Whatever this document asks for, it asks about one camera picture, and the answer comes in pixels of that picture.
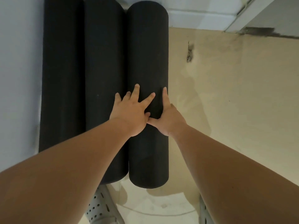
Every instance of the hand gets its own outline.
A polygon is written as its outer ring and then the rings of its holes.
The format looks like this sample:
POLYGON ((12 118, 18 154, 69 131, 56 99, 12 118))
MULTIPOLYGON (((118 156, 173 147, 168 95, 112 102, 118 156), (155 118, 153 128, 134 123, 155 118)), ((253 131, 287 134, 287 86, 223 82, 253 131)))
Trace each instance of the hand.
POLYGON ((122 120, 124 124, 127 124, 131 137, 136 136, 145 128, 150 113, 144 113, 144 110, 155 97, 155 93, 152 93, 148 96, 148 98, 139 103, 139 89, 140 86, 136 84, 132 95, 131 92, 127 92, 123 100, 121 100, 119 93, 117 93, 115 95, 114 106, 109 118, 119 119, 122 120))
POLYGON ((166 87, 163 88, 163 113, 161 118, 149 118, 148 124, 156 127, 162 134, 170 136, 181 124, 186 124, 181 113, 170 103, 166 87))

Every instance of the person's left hand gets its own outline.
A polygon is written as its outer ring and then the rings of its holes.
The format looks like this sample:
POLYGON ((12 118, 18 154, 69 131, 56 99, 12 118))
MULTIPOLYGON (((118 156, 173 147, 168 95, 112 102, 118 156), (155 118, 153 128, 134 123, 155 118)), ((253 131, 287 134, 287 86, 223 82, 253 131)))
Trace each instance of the person's left hand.
POLYGON ((140 86, 136 84, 132 95, 130 92, 127 92, 123 100, 121 100, 119 93, 117 93, 109 118, 119 119, 122 120, 124 124, 127 124, 131 137, 136 136, 145 128, 150 113, 144 113, 144 110, 155 97, 155 93, 152 93, 148 98, 139 103, 139 89, 140 86))

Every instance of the black cylinder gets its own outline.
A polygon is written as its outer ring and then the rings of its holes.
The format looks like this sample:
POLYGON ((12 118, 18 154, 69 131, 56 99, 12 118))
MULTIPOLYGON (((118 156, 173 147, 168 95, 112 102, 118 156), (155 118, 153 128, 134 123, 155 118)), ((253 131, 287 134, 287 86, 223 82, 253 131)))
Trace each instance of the black cylinder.
MULTIPOLYGON (((115 94, 118 92, 123 97, 126 93, 125 20, 125 12, 117 1, 85 0, 86 130, 109 120, 115 94)), ((118 181, 128 171, 125 144, 101 184, 118 181)))
POLYGON ((84 3, 44 3, 39 152, 85 131, 84 3))
MULTIPOLYGON (((145 110, 160 118, 162 90, 168 86, 168 14, 152 1, 133 4, 127 12, 128 88, 140 84, 139 102, 156 97, 145 110)), ((168 137, 146 125, 129 143, 129 177, 142 188, 157 188, 168 180, 168 137)))

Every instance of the stained floor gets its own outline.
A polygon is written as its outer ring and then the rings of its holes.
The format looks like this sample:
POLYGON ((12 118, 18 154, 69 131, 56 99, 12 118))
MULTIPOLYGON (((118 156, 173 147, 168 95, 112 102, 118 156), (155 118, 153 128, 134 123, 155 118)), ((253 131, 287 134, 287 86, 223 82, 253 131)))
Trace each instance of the stained floor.
MULTIPOLYGON (((299 185, 298 56, 299 40, 170 28, 170 100, 192 127, 299 185)), ((173 139, 169 159, 160 188, 109 185, 126 223, 199 222, 199 191, 173 139)))

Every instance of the white door trim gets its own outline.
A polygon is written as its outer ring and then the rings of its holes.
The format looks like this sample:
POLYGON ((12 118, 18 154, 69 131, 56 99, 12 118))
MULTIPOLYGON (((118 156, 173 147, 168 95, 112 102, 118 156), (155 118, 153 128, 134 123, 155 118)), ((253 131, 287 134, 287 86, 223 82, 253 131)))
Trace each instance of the white door trim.
POLYGON ((226 32, 236 33, 245 27, 254 17, 263 11, 274 0, 252 0, 238 15, 226 32))

